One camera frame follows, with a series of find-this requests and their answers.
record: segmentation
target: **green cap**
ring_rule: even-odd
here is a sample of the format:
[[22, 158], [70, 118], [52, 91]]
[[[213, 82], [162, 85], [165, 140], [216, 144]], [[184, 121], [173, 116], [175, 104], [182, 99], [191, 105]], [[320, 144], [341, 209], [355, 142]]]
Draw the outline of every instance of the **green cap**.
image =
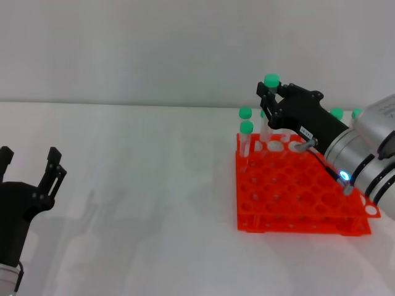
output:
[[242, 134], [252, 134], [254, 130], [254, 125], [251, 121], [244, 121], [240, 124], [240, 133]]
[[351, 114], [352, 119], [356, 119], [357, 116], [359, 115], [359, 113], [361, 113], [361, 112], [362, 112], [362, 109], [360, 109], [360, 108], [355, 108], [355, 109], [352, 111], [352, 114]]
[[264, 85], [268, 88], [276, 88], [280, 84], [280, 76], [274, 73], [265, 76]]
[[243, 107], [239, 110], [239, 117], [241, 119], [250, 119], [252, 116], [252, 109], [249, 107]]
[[331, 114], [336, 117], [338, 120], [343, 118], [343, 109], [342, 108], [333, 108], [331, 109]]

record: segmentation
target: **white wall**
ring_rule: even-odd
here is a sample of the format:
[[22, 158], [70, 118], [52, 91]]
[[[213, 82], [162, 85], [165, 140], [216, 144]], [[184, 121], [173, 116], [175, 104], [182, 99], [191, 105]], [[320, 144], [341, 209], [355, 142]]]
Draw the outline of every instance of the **white wall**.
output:
[[393, 0], [5, 0], [0, 100], [254, 104], [256, 83], [326, 105], [395, 93]]

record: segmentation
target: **white label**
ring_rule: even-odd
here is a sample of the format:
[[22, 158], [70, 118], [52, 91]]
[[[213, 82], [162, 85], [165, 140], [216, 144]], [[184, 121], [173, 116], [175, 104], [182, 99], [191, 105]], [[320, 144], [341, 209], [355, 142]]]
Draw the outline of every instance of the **white label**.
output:
[[300, 129], [301, 133], [308, 137], [310, 140], [313, 138], [313, 134], [306, 130], [303, 126]]

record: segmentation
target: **cable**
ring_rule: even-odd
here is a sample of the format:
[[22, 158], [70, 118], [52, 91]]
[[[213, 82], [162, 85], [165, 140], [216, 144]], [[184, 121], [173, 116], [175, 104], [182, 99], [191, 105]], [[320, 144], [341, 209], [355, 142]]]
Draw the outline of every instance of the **cable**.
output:
[[320, 157], [317, 156], [317, 154], [312, 152], [310, 149], [307, 149], [306, 151], [308, 151], [308, 153], [313, 155], [324, 167], [327, 167], [327, 165], [322, 161], [322, 159]]
[[334, 170], [332, 170], [328, 165], [325, 164], [325, 162], [323, 162], [322, 159], [320, 159], [320, 157], [317, 156], [317, 154], [315, 154], [314, 152], [312, 152], [310, 149], [307, 149], [306, 151], [308, 151], [308, 153], [310, 153], [311, 155], [313, 155], [323, 166], [323, 168], [325, 169], [325, 171], [328, 172], [328, 174], [337, 182], [339, 178], [341, 178]]
[[23, 275], [25, 274], [25, 272], [23, 270], [23, 265], [22, 265], [22, 263], [20, 261], [18, 262], [18, 265], [19, 265], [20, 271], [19, 271], [17, 283], [15, 285], [15, 290], [14, 290], [15, 293], [18, 292], [19, 286], [20, 286], [20, 282], [22, 281]]

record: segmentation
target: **blue led light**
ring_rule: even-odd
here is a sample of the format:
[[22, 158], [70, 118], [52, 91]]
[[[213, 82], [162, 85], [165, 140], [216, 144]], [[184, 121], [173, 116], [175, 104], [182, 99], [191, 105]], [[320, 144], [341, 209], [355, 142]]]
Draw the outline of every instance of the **blue led light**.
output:
[[345, 171], [340, 171], [340, 177], [342, 177], [346, 181], [350, 180], [350, 176]]

